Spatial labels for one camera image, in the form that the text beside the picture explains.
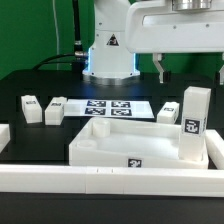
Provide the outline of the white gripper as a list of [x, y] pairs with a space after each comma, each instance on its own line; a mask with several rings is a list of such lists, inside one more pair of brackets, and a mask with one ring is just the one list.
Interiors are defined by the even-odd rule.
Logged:
[[[196, 1], [197, 9], [180, 10], [179, 0], [148, 0], [128, 10], [126, 46], [132, 53], [154, 53], [161, 83], [168, 83], [171, 75], [163, 65], [163, 53], [224, 52], [224, 0]], [[224, 85], [224, 64], [219, 76]]]

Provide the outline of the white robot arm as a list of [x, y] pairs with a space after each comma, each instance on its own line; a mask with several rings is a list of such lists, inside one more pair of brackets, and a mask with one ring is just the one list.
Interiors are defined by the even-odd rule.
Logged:
[[119, 85], [140, 75], [137, 53], [224, 54], [224, 0], [94, 0], [95, 40], [83, 71], [88, 81]]

